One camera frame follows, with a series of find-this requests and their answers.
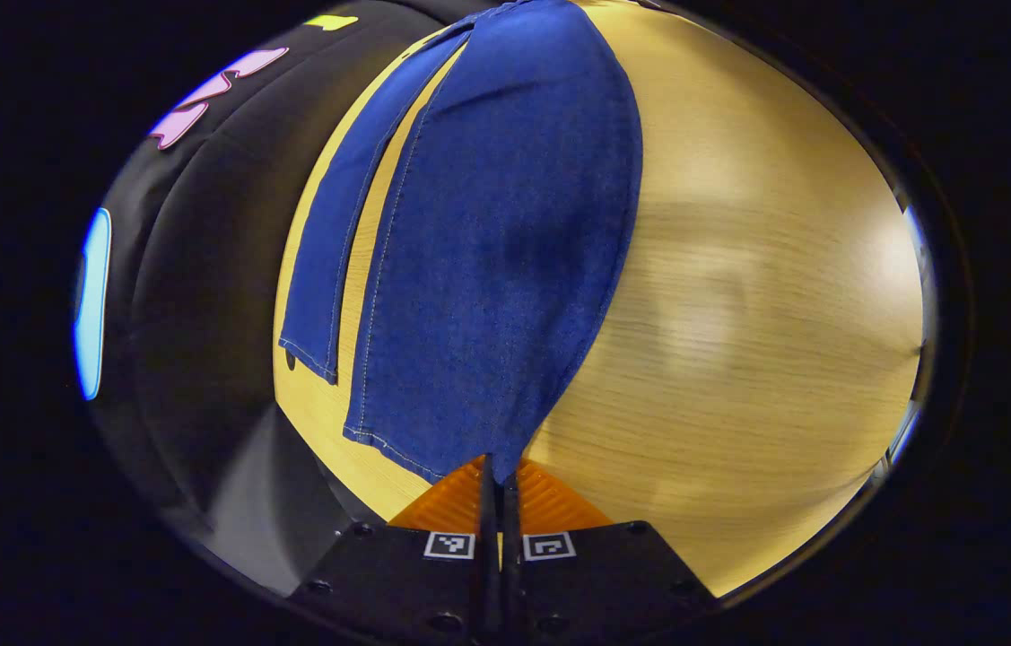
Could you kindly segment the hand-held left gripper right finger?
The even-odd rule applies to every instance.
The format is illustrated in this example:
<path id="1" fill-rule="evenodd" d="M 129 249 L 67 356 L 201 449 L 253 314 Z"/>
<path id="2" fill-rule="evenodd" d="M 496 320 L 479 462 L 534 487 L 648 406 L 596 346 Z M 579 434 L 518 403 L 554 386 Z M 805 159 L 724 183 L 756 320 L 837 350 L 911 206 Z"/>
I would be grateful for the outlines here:
<path id="1" fill-rule="evenodd" d="M 502 642 L 635 645 L 717 612 L 665 537 L 523 459 L 502 487 Z"/>

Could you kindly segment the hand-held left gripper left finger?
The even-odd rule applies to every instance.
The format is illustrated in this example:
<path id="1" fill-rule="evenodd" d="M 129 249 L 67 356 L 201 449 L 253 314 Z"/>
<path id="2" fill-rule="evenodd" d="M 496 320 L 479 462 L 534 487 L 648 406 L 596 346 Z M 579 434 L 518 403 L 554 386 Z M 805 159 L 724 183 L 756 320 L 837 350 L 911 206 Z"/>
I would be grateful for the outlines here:
<path id="1" fill-rule="evenodd" d="M 501 561 L 493 456 L 473 492 L 473 532 L 354 522 L 288 604 L 375 645 L 496 645 Z"/>

